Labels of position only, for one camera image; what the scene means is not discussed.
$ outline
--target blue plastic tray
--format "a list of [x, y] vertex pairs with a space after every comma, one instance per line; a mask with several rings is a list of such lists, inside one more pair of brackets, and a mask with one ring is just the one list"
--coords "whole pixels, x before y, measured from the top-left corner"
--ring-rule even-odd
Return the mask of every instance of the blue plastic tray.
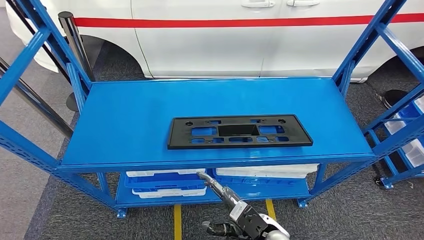
[[399, 116], [401, 118], [416, 118], [421, 115], [420, 112], [418, 112], [418, 109], [415, 107], [415, 103], [411, 102], [406, 107], [404, 107], [402, 110], [399, 111]]
[[219, 183], [228, 184], [257, 184], [257, 185], [280, 185], [294, 186], [299, 181], [305, 181], [305, 178], [280, 178], [280, 177], [251, 177], [251, 176], [223, 176], [217, 175], [215, 168], [213, 169], [214, 178]]
[[[415, 105], [414, 102], [411, 102], [406, 107], [404, 107], [402, 110], [399, 111], [399, 116], [401, 118], [417, 118], [421, 115], [421, 111], [419, 111], [419, 108]], [[421, 142], [421, 144], [424, 146], [424, 136], [418, 137], [418, 140]]]
[[160, 173], [154, 176], [125, 176], [125, 187], [136, 192], [155, 192], [159, 189], [204, 189], [205, 181], [197, 174]]

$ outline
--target shelf foot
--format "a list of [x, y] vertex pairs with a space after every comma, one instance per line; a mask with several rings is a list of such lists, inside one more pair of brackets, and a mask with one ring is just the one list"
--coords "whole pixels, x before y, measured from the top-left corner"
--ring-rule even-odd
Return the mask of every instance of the shelf foot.
[[308, 206], [308, 202], [305, 201], [305, 198], [298, 198], [298, 199], [296, 199], [296, 201], [297, 201], [297, 205], [301, 209], [304, 209]]
[[381, 177], [380, 178], [381, 186], [383, 186], [385, 189], [392, 189], [393, 184], [387, 177]]
[[116, 217], [119, 219], [124, 219], [127, 216], [127, 209], [128, 208], [120, 208], [116, 214]]

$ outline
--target white plastic crate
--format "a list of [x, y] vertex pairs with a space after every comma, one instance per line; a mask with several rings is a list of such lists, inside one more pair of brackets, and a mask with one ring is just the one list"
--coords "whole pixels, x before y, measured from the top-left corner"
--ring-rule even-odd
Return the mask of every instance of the white plastic crate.
[[424, 164], [424, 147], [418, 139], [403, 146], [402, 150], [412, 166], [417, 167]]
[[203, 189], [190, 189], [190, 190], [181, 190], [181, 189], [159, 189], [158, 191], [149, 191], [149, 192], [135, 192], [132, 190], [132, 194], [138, 195], [141, 199], [152, 199], [152, 198], [162, 198], [162, 197], [189, 197], [189, 196], [203, 196], [206, 194], [207, 187]]
[[[399, 119], [400, 117], [398, 114], [395, 114], [393, 118]], [[389, 133], [393, 135], [397, 131], [399, 131], [401, 128], [405, 127], [406, 123], [404, 121], [388, 121], [384, 125], [389, 131]], [[403, 146], [402, 150], [405, 153], [406, 158], [409, 160], [412, 166], [417, 167], [424, 164], [424, 147], [418, 139], [415, 139], [411, 141], [410, 143], [406, 144], [405, 146]]]
[[318, 164], [243, 166], [216, 168], [216, 175], [233, 177], [304, 179], [308, 173], [317, 171]]
[[415, 101], [416, 106], [424, 113], [424, 96], [417, 98]]
[[176, 169], [176, 170], [152, 170], [152, 171], [127, 171], [126, 175], [130, 178], [134, 177], [151, 177], [155, 174], [168, 174], [168, 173], [178, 173], [178, 174], [196, 174], [197, 172], [205, 172], [206, 168], [198, 169]]
[[[399, 114], [396, 113], [393, 116], [394, 119], [400, 119]], [[405, 127], [407, 124], [404, 121], [388, 121], [384, 123], [384, 126], [387, 128], [388, 132], [393, 135], [401, 128]]]

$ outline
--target rectangular cutout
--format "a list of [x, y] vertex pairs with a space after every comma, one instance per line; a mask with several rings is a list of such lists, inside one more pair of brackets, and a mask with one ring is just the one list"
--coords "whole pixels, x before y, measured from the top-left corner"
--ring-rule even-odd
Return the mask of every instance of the rectangular cutout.
[[218, 126], [219, 136], [259, 136], [258, 128], [255, 124], [238, 124]]
[[289, 138], [286, 137], [286, 136], [277, 136], [277, 137], [275, 137], [275, 140], [277, 142], [288, 142], [289, 141]]
[[193, 138], [191, 140], [192, 144], [204, 144], [205, 143], [205, 139], [204, 138]]
[[257, 136], [256, 141], [258, 143], [268, 143], [269, 142], [269, 140], [266, 136]]
[[230, 143], [251, 143], [253, 140], [251, 137], [230, 137]]
[[193, 127], [191, 129], [192, 136], [212, 136], [217, 134], [217, 128], [214, 126]]
[[218, 125], [218, 124], [221, 124], [222, 121], [221, 120], [210, 120], [210, 121], [207, 121], [207, 123], [208, 124], [213, 124], [213, 125]]
[[280, 125], [259, 126], [261, 134], [283, 134], [284, 129]]
[[222, 144], [222, 143], [224, 143], [225, 142], [225, 140], [224, 140], [224, 138], [223, 137], [214, 137], [213, 138], [213, 143], [214, 144]]

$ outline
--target lower shelf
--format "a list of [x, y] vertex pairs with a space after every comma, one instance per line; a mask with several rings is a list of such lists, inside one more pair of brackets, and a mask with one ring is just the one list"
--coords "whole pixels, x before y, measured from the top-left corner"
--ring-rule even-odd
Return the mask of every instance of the lower shelf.
[[[208, 188], [203, 196], [166, 196], [158, 198], [140, 198], [134, 195], [131, 188], [124, 185], [125, 175], [121, 174], [116, 193], [116, 204], [122, 208], [148, 207], [148, 206], [171, 206], [175, 204], [206, 204], [220, 203], [221, 199]], [[308, 184], [304, 178], [299, 178], [290, 186], [277, 188], [275, 185], [256, 185], [243, 183], [228, 183], [229, 186], [244, 200], [264, 200], [264, 199], [299, 199], [311, 196]]]

